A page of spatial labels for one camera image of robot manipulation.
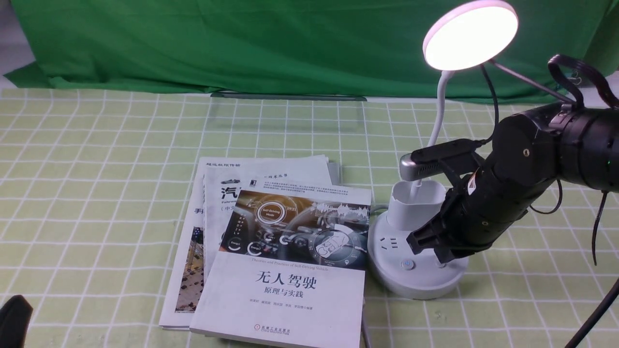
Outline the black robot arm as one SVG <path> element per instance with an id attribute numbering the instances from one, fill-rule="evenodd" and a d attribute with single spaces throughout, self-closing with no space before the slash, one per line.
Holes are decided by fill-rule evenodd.
<path id="1" fill-rule="evenodd" d="M 432 249 L 447 263 L 489 249 L 555 181 L 617 192 L 618 121 L 612 108 L 553 103 L 502 119 L 487 157 L 471 139 L 402 157 L 412 180 L 442 173 L 452 185 L 440 211 L 407 236 L 412 253 Z"/>

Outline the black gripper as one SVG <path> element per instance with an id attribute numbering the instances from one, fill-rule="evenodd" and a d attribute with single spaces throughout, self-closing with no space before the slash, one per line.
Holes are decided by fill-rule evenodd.
<path id="1" fill-rule="evenodd" d="M 527 187 L 478 169 L 447 192 L 437 220 L 409 233 L 406 241 L 413 253 L 434 249 L 442 264 L 486 251 L 554 182 Z"/>

